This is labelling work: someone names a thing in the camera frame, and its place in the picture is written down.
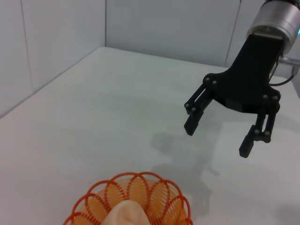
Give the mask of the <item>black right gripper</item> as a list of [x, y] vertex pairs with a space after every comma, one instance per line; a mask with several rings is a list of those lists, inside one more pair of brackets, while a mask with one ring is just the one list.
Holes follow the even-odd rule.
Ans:
[[204, 110], [214, 98], [226, 108], [258, 114], [239, 148], [241, 157], [249, 156], [255, 141], [270, 143], [281, 96], [270, 87], [269, 75], [283, 47], [282, 39], [249, 35], [231, 67], [222, 73], [207, 74], [203, 84], [184, 104], [189, 115], [184, 125], [186, 133], [194, 134]]

